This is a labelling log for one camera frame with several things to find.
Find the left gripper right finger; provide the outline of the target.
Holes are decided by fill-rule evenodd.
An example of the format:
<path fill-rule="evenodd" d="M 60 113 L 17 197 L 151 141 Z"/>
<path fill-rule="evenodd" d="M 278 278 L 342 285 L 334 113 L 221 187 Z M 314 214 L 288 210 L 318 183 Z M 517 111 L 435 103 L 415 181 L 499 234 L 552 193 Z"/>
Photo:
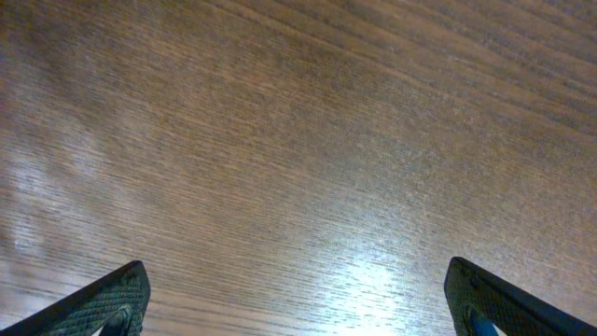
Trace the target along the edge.
<path fill-rule="evenodd" d="M 451 259 L 444 293 L 458 336 L 596 336 L 596 328 L 462 257 Z"/>

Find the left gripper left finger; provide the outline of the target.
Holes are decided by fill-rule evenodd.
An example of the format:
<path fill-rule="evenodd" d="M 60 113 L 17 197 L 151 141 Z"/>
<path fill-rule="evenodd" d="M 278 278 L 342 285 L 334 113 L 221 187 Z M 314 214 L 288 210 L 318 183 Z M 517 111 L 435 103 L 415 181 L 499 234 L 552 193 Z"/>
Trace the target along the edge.
<path fill-rule="evenodd" d="M 1 333 L 138 336 L 143 330 L 150 294 L 145 266 L 134 260 Z"/>

